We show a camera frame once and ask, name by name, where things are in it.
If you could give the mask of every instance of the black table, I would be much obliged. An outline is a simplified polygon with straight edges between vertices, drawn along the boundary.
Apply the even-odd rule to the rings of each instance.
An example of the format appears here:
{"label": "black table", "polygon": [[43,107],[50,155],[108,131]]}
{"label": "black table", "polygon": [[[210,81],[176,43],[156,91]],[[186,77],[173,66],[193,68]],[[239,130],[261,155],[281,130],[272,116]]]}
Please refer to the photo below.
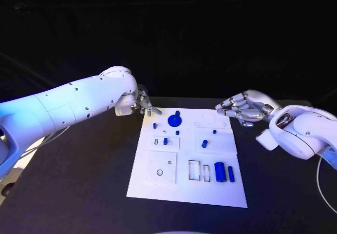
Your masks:
{"label": "black table", "polygon": [[[222,99],[151,101],[212,109]],[[279,147],[266,151],[255,140],[265,122],[249,129],[230,120],[248,209],[127,197],[141,122],[140,114],[107,111],[39,149],[0,206],[1,234],[337,233],[337,215],[315,185],[318,156],[304,161]],[[336,180],[323,162],[321,189],[334,207]]]}

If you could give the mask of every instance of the small blue piece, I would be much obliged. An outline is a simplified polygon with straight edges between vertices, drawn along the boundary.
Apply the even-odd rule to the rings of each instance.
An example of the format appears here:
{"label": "small blue piece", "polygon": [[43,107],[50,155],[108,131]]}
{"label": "small blue piece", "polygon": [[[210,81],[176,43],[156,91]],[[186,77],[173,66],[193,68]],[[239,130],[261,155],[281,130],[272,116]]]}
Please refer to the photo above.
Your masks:
{"label": "small blue piece", "polygon": [[233,168],[228,167],[228,175],[229,175],[229,181],[235,182],[235,178],[233,178]]}
{"label": "small blue piece", "polygon": [[207,143],[209,143],[207,140],[203,140],[203,142],[202,142],[202,147],[203,147],[203,148],[206,148]]}
{"label": "small blue piece", "polygon": [[215,168],[216,168],[216,182],[226,182],[226,172],[225,172],[223,162],[216,162]]}
{"label": "small blue piece", "polygon": [[179,111],[176,111],[176,114],[169,117],[167,122],[171,127],[177,127],[182,124],[182,117]]}

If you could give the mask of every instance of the black tabletop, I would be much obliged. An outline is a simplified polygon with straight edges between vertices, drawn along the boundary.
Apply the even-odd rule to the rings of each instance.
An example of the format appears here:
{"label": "black tabletop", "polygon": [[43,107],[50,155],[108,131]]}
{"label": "black tabletop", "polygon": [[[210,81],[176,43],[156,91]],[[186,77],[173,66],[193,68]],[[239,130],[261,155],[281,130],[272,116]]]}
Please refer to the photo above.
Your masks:
{"label": "black tabletop", "polygon": [[[212,109],[222,99],[153,97],[157,107]],[[282,105],[307,102],[281,101]],[[73,125],[36,152],[0,206],[0,233],[337,233],[337,215],[315,185],[318,156],[266,151],[232,119],[248,209],[127,197],[143,115],[114,110]],[[337,172],[321,165],[321,189],[337,207]]]}

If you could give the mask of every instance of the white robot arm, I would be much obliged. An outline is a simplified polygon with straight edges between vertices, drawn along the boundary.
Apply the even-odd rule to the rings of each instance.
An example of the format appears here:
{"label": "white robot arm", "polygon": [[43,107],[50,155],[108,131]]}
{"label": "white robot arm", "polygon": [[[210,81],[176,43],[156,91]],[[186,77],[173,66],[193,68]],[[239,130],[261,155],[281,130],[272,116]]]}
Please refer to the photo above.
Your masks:
{"label": "white robot arm", "polygon": [[268,150],[281,146],[301,159],[321,155],[337,169],[337,118],[328,112],[307,106],[281,107],[275,100],[256,90],[248,90],[218,106],[220,115],[239,119],[242,126],[265,120],[269,128],[256,140]]}
{"label": "white robot arm", "polygon": [[98,76],[0,103],[0,179],[29,146],[45,136],[86,120],[108,109],[124,116],[141,108],[161,114],[148,100],[147,90],[125,67],[111,67]]}

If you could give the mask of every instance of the white paper sheet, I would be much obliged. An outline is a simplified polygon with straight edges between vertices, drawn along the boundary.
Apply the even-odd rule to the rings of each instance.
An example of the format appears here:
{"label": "white paper sheet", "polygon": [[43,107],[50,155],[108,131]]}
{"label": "white paper sheet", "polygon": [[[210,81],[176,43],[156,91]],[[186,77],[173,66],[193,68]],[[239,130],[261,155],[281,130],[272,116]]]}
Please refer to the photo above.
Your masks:
{"label": "white paper sheet", "polygon": [[[246,208],[229,118],[218,115],[216,110],[177,108],[160,108],[160,110],[161,115],[144,116],[127,196]],[[170,127],[167,119],[177,110],[183,122],[179,127]],[[157,123],[157,129],[153,128],[153,123]],[[207,147],[202,148],[205,139],[209,143]],[[200,181],[189,180],[189,160],[200,162]],[[216,182],[216,162],[223,162],[225,168],[233,167],[233,183],[229,182],[228,169],[228,181]],[[210,182],[203,180],[205,165],[209,165]],[[176,181],[171,182],[174,167]]]}

